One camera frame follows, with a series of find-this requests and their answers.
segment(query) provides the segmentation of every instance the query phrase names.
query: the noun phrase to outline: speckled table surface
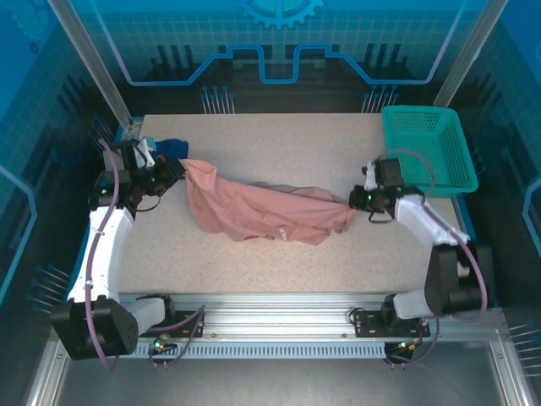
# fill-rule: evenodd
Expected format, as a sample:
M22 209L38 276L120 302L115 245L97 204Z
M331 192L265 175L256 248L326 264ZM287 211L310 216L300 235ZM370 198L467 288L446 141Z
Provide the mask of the speckled table surface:
M239 182L316 186L347 198L361 166L385 150L380 114L146 116L141 136L189 142L189 157ZM147 197L140 208L152 206ZM451 200L431 200L458 227ZM423 286L429 249L397 222L350 228L318 246L203 232L179 181L136 217L123 251L122 293L387 292Z

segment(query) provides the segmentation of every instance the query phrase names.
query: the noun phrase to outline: plastic basket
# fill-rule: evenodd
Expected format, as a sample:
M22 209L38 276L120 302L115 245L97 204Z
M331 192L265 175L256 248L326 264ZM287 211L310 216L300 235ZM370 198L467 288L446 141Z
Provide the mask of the plastic basket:
M471 193L477 176L466 138L454 110L444 107L387 106L383 109L387 148L407 148L424 156L434 167L436 185L432 196L452 197ZM400 159L407 186L426 191L430 172L415 156L391 154Z

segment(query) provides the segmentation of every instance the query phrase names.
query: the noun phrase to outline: gear logo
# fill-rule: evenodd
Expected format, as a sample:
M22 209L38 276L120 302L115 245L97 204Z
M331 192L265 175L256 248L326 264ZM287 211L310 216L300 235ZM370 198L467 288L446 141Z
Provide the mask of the gear logo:
M0 0L0 12L10 12L19 29L32 42L39 42L49 26L46 0Z
M315 16L318 6L323 6L323 0L241 0L240 3L245 17L277 30L284 25L293 28L295 23L304 24L306 16Z

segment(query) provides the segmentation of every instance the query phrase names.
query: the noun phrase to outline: pink cloth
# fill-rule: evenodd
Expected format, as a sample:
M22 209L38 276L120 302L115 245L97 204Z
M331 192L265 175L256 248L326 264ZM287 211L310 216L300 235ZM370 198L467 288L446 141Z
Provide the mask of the pink cloth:
M317 245L341 233L357 212L316 188L240 184L216 175L216 167L193 159L186 167L190 210L207 233L225 232L235 241L253 237Z

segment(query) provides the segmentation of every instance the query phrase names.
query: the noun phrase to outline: vent grille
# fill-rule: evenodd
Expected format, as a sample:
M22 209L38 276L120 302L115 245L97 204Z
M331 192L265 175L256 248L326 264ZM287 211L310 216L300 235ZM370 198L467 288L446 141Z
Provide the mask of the vent grille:
M124 358L146 359L152 343L138 343ZM178 355L179 343L156 359ZM383 343L192 343L188 359L383 359Z

